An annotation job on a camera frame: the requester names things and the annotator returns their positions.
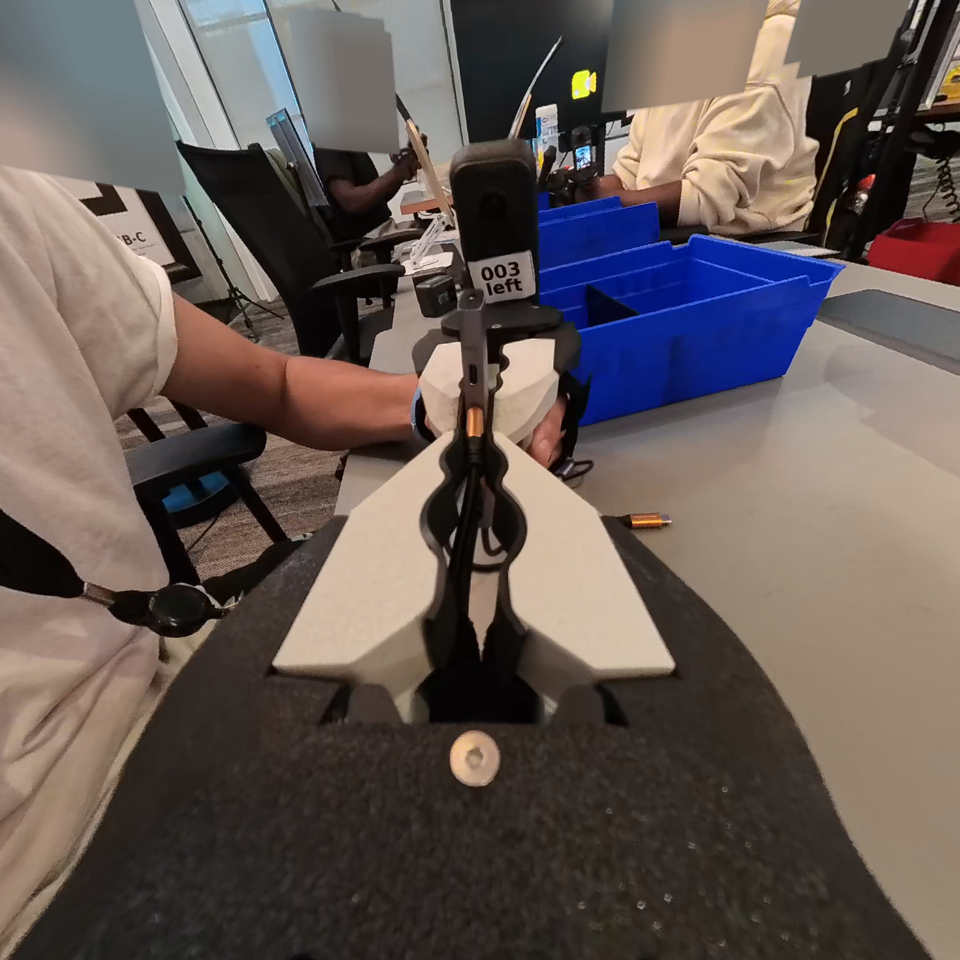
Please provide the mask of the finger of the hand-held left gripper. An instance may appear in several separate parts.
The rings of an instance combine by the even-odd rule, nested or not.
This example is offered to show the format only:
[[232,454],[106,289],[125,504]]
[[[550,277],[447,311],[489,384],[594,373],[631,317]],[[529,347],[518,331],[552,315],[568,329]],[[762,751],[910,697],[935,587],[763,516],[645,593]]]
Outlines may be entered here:
[[558,399],[556,342],[531,338],[501,347],[491,429],[515,445],[529,445],[535,429]]
[[462,426],[463,365],[460,344],[437,345],[415,390],[415,436],[441,437]]

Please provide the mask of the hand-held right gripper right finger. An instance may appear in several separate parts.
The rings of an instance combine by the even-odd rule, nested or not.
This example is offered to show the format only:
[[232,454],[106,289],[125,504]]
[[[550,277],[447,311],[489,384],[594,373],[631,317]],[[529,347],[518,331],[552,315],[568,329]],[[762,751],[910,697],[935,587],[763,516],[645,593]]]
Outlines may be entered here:
[[493,439],[526,525],[507,570],[526,629],[519,677],[552,714],[571,687],[673,675],[674,657],[600,513],[506,435]]

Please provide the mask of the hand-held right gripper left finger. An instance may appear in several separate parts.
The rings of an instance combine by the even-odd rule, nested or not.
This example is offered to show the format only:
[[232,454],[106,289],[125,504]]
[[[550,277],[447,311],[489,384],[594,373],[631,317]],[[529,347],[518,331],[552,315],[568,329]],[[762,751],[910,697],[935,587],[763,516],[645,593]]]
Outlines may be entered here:
[[435,615],[462,495],[447,490],[449,431],[418,453],[346,518],[341,533],[272,660],[282,676],[378,685],[405,722],[426,722],[419,687],[434,669],[424,627]]

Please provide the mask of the grey USB hub with cable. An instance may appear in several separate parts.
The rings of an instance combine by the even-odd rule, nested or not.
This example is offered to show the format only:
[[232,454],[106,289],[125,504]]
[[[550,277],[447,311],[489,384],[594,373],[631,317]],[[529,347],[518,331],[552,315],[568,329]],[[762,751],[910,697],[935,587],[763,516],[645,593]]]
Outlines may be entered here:
[[458,309],[444,323],[444,332],[454,334],[462,355],[462,407],[478,407],[486,426],[493,426],[494,392],[502,361],[501,348],[510,342],[549,338],[556,342],[555,369],[558,372],[558,396],[566,398],[562,426],[565,435],[558,461],[550,471],[570,483],[582,478],[590,469],[587,461],[579,461],[574,452],[582,419],[587,412],[592,379],[581,379],[581,332],[572,320],[564,318],[558,308],[527,300],[488,304],[479,291],[460,295]]

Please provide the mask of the blue plastic bin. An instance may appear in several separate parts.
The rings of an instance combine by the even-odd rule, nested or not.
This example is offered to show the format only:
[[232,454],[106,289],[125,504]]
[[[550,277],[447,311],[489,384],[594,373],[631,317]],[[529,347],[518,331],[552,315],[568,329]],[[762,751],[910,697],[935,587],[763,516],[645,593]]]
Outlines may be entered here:
[[546,271],[659,242],[659,209],[654,203],[623,206],[621,198],[541,210],[538,213],[538,268]]
[[[582,426],[786,375],[842,264],[696,235],[539,276],[540,300],[582,337]],[[587,327],[593,284],[639,316]]]

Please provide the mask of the person's left forearm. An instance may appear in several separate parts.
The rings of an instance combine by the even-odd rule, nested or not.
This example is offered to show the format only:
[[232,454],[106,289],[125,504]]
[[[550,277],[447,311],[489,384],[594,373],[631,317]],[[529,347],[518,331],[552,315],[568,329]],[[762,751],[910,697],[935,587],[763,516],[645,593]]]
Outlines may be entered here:
[[176,355],[162,395],[305,448],[343,451],[412,435],[414,374],[282,354],[177,294]]

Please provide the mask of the person's left hand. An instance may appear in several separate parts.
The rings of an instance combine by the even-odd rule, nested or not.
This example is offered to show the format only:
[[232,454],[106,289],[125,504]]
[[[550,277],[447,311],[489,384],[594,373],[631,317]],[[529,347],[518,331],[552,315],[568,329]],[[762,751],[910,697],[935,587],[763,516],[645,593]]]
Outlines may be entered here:
[[566,412],[567,399],[558,395],[543,419],[535,426],[531,435],[527,452],[535,462],[546,470],[550,470],[561,456],[563,440],[566,435],[563,426]]

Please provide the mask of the white folding stand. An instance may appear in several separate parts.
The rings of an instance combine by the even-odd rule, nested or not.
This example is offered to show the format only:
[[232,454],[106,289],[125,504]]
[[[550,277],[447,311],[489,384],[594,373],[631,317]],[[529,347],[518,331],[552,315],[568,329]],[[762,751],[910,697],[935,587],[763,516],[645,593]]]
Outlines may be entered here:
[[460,231],[452,215],[436,213],[424,234],[416,239],[407,258],[401,262],[406,277],[428,271],[446,270],[453,265],[454,252],[460,253]]

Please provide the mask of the small black box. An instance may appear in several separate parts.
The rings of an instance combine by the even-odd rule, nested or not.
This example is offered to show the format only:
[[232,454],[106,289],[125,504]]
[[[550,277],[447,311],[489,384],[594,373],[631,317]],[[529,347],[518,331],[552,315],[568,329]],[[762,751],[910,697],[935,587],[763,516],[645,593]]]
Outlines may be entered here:
[[447,272],[414,277],[414,294],[423,318],[438,319],[456,309],[457,284]]

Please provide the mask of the black bin divider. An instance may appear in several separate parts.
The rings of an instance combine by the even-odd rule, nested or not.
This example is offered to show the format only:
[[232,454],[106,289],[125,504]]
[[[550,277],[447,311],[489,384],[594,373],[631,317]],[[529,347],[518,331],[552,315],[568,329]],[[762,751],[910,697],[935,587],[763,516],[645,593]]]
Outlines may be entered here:
[[584,311],[586,326],[590,329],[641,315],[637,309],[605,293],[594,284],[584,286]]

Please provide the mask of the black monitor screen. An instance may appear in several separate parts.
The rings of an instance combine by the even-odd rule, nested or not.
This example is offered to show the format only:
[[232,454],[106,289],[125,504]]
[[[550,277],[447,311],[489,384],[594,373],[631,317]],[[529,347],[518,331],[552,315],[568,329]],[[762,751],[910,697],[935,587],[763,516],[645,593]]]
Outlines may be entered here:
[[520,136],[536,134],[536,109],[555,105],[558,129],[597,127],[613,1],[449,3],[470,143],[506,138],[529,87]]

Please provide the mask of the black office chair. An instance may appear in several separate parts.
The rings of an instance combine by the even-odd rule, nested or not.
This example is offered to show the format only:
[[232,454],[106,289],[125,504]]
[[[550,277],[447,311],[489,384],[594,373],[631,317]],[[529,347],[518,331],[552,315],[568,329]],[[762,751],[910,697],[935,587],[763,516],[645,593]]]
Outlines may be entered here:
[[163,505],[163,499],[175,487],[198,482],[208,474],[222,474],[274,544],[290,543],[291,538],[244,471],[247,463],[266,450],[266,431],[240,423],[199,426],[198,411],[182,404],[174,404],[174,408],[185,417],[188,430],[165,437],[153,424],[144,431],[147,441],[126,453],[126,465],[137,502],[157,540],[171,581],[198,586],[201,578]]
[[379,296],[385,308],[404,276],[391,259],[399,244],[419,238],[396,230],[339,244],[303,209],[285,174],[258,145],[217,150],[176,147],[200,187],[250,251],[286,306],[299,352],[329,356],[339,340],[342,353],[368,366],[376,334],[362,332],[361,298]]

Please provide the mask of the black tripod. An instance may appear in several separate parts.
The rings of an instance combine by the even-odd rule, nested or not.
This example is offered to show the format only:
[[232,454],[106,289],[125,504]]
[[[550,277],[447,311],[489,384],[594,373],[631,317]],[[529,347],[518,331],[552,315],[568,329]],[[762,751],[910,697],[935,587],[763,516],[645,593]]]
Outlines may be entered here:
[[261,340],[261,324],[267,318],[280,320],[266,294],[259,292],[251,268],[257,265],[233,229],[205,194],[185,194],[180,236],[199,272],[199,279],[184,281],[181,287],[196,306],[206,308],[246,339]]

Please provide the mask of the framed black white marker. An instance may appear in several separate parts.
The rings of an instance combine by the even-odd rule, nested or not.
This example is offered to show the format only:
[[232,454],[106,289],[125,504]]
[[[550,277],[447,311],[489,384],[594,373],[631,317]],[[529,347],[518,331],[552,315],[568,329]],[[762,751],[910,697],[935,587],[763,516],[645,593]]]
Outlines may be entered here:
[[203,276],[159,194],[93,181],[63,182],[128,250],[160,266],[172,283]]

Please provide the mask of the red plastic bin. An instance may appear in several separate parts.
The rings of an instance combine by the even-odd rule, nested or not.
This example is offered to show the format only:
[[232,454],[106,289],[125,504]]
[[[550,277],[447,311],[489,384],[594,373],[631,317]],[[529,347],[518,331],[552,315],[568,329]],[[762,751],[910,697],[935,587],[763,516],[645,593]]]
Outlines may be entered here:
[[913,278],[959,286],[959,232],[953,222],[903,219],[870,244],[870,267]]

